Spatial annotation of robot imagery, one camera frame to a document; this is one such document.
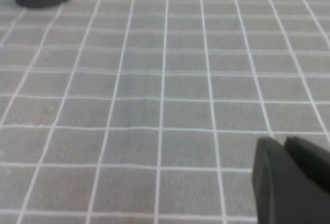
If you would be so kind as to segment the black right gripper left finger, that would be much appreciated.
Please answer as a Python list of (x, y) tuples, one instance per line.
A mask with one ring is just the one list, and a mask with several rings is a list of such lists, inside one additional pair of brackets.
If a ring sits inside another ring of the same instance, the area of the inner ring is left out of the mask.
[(290, 208), (284, 203), (284, 143), (271, 137), (257, 140), (252, 185), (258, 223), (329, 223), (329, 208)]

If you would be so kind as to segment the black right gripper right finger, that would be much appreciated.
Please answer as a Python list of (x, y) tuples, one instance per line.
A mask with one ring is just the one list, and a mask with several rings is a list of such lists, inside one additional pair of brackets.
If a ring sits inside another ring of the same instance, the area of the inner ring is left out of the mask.
[(290, 208), (329, 208), (329, 151), (298, 136), (284, 142), (284, 203)]

